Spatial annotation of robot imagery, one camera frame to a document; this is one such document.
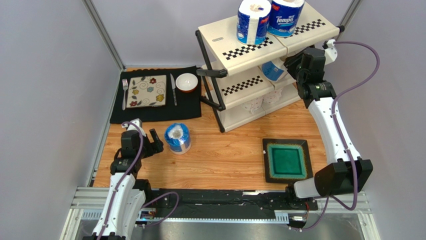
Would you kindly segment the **white roll with blue band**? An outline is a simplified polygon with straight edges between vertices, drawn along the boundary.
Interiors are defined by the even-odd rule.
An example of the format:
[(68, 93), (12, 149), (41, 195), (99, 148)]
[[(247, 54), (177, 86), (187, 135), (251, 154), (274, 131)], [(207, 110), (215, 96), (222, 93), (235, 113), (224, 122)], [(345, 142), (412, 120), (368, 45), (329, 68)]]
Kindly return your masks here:
[(272, 82), (277, 82), (288, 74), (288, 70), (284, 66), (284, 61), (280, 58), (262, 64), (260, 69), (264, 76)]

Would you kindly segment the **blue paper roll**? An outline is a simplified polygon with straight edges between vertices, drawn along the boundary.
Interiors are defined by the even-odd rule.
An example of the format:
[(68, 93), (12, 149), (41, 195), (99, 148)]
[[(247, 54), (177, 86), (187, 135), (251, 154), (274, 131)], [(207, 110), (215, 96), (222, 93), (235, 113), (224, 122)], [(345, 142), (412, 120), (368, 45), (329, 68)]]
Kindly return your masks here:
[(169, 149), (176, 155), (183, 155), (192, 147), (190, 131), (183, 123), (170, 125), (164, 133), (164, 139)]

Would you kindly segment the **Tempo paper roll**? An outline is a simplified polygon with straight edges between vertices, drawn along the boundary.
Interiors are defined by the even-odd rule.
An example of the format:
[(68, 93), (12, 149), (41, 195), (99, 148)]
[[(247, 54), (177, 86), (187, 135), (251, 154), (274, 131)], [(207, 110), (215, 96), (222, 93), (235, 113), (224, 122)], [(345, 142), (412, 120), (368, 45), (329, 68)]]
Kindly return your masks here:
[(304, 0), (272, 0), (267, 32), (277, 37), (291, 36), (304, 4)]
[(268, 0), (243, 0), (237, 12), (236, 38), (248, 46), (260, 45), (267, 36), (272, 5)]

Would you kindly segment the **white patterned paper roll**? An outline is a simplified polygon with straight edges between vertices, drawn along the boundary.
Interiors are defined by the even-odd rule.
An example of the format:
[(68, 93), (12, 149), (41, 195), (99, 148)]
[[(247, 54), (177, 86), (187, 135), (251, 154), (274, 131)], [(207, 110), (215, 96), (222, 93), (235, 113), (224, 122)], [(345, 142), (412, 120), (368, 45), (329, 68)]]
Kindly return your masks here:
[(250, 114), (254, 115), (255, 112), (260, 109), (260, 107), (262, 106), (262, 103), (263, 103), (263, 98), (259, 97), (259, 98), (255, 98), (243, 103), (241, 107), (244, 110), (248, 111)]

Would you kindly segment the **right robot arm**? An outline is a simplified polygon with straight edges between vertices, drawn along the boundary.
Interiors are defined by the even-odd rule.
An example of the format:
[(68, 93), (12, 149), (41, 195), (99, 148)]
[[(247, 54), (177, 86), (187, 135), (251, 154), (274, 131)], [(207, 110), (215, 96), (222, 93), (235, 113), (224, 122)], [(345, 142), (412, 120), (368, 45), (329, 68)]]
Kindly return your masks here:
[(293, 183), (291, 189), (299, 199), (345, 194), (357, 197), (373, 171), (371, 160), (362, 158), (341, 122), (334, 87), (324, 80), (325, 64), (325, 50), (314, 47), (288, 57), (284, 63), (315, 120), (327, 159), (326, 167), (313, 177)]

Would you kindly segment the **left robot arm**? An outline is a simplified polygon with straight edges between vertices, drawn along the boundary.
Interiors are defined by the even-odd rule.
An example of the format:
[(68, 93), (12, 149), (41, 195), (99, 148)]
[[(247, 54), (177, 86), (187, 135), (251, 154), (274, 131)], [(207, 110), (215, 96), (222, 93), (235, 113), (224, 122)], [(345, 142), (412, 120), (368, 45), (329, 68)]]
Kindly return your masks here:
[(155, 129), (150, 129), (153, 141), (145, 133), (130, 126), (121, 134), (121, 147), (110, 165), (108, 195), (99, 221), (85, 240), (129, 240), (137, 214), (147, 199), (152, 197), (147, 179), (137, 179), (142, 159), (161, 153), (164, 144)]

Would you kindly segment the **cream checkered three-tier shelf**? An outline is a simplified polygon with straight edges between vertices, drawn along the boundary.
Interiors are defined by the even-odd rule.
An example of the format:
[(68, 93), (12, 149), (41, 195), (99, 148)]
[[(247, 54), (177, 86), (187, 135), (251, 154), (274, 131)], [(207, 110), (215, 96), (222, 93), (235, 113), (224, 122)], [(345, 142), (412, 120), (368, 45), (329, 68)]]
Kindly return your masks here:
[[(277, 82), (270, 81), (261, 70), (262, 64), (295, 55), (336, 37), (344, 29), (342, 25), (333, 25), (310, 4), (304, 6), (292, 36), (268, 34), (259, 45), (244, 45), (236, 40), (236, 16), (200, 26), (195, 34), (205, 65), (197, 74), (206, 89), (201, 101), (213, 109), (219, 130), (232, 131), (299, 101), (295, 80), (287, 74)], [(262, 102), (254, 114), (242, 108), (243, 103), (263, 98), (279, 88), (283, 88), (279, 101)]]

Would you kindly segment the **black cloth placemat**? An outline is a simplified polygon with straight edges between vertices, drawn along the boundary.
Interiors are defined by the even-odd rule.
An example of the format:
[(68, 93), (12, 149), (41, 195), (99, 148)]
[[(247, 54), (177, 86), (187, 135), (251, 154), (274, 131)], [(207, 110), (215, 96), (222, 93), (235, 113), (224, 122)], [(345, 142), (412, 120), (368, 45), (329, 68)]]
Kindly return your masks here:
[[(133, 119), (141, 119), (143, 122), (161, 122), (161, 121), (177, 121), (177, 120), (188, 120), (193, 118), (199, 118), (202, 115), (201, 112), (201, 78), (197, 77), (197, 87), (195, 90), (189, 93), (184, 93), (179, 89), (175, 89), (177, 105), (174, 105), (173, 91), (171, 89), (170, 75), (173, 75), (175, 79), (182, 74), (196, 74), (199, 68), (196, 66), (184, 67), (184, 68), (170, 68), (170, 69), (138, 69), (133, 71), (124, 71), (121, 73), (118, 81), (118, 92), (112, 109), (112, 114), (109, 119), (111, 124), (121, 124), (126, 121)], [(122, 80), (128, 80), (131, 84), (132, 78), (141, 77), (158, 77), (166, 76), (166, 90), (163, 102), (165, 106), (147, 106), (139, 107), (135, 106), (131, 108), (126, 107), (122, 109), (124, 90)]]

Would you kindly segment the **floral square plate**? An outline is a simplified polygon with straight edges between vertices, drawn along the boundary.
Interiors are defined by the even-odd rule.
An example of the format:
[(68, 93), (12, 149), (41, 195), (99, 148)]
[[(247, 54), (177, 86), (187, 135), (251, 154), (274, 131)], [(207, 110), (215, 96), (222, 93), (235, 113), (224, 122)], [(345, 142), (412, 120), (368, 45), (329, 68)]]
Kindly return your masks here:
[(126, 108), (162, 107), (166, 98), (166, 75), (133, 77), (128, 85)]

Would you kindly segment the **silver fork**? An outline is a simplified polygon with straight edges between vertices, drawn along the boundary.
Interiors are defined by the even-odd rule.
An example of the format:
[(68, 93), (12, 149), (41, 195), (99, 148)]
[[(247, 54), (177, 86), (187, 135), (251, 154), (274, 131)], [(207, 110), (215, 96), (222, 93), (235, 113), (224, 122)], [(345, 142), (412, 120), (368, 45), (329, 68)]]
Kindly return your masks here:
[(123, 90), (123, 100), (122, 100), (122, 107), (121, 109), (124, 111), (127, 106), (127, 90), (129, 88), (128, 80), (123, 78), (122, 79), (122, 90)]

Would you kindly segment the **silver table knife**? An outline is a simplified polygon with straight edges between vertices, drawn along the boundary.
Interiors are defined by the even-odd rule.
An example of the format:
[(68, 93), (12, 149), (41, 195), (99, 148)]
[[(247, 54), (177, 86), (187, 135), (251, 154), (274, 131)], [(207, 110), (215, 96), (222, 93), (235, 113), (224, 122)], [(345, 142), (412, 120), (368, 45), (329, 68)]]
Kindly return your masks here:
[(173, 74), (170, 74), (170, 81), (171, 81), (171, 88), (172, 88), (174, 106), (177, 107), (178, 102), (177, 102), (177, 96), (176, 96), (176, 82), (175, 82), (175, 78), (174, 78)]

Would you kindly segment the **white and orange bowl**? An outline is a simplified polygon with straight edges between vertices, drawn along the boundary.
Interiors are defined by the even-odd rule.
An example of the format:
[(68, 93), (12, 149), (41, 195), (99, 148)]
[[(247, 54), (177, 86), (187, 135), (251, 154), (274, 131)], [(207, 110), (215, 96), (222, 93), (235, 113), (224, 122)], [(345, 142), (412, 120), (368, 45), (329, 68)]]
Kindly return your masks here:
[(190, 93), (198, 86), (198, 78), (191, 73), (183, 73), (175, 80), (176, 87), (183, 93)]

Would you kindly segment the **green square glazed plate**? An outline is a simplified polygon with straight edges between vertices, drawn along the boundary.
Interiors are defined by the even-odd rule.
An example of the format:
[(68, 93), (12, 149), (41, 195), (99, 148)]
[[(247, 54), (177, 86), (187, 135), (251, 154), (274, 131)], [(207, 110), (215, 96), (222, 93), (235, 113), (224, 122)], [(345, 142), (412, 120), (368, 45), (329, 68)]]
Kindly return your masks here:
[(307, 140), (264, 138), (262, 147), (267, 183), (292, 184), (314, 176)]

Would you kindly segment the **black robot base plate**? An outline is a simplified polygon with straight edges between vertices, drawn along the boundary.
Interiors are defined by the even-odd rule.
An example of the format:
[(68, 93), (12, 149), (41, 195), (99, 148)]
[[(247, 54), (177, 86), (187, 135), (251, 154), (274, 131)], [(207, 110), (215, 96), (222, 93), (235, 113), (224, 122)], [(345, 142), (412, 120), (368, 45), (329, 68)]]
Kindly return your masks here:
[(272, 220), (277, 211), (301, 213), (317, 211), (312, 199), (294, 200), (287, 192), (225, 189), (167, 189), (152, 190), (148, 195), (154, 202), (143, 208), (155, 217), (214, 220)]

